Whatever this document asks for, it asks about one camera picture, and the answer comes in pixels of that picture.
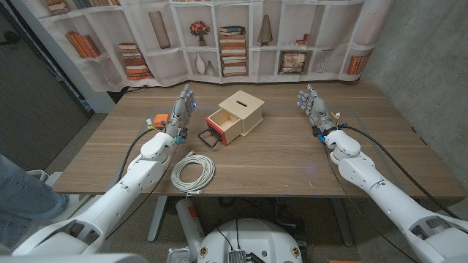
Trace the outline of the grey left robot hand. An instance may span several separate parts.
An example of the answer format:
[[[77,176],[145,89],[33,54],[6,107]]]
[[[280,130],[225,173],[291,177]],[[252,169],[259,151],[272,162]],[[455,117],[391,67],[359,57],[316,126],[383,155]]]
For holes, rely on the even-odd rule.
[[[165,133],[178,139],[187,138],[188,125],[194,109],[196,108],[196,99],[194,92],[186,84],[182,89],[179,98],[173,105],[169,121],[165,128]]]

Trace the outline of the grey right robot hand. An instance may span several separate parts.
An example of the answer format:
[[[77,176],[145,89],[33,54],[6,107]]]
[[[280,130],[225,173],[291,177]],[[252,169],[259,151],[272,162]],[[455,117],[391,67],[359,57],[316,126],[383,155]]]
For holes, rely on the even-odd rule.
[[[315,137],[319,135],[325,137],[337,130],[331,112],[310,83],[307,84],[307,91],[299,91],[297,106],[304,111],[312,124]]]

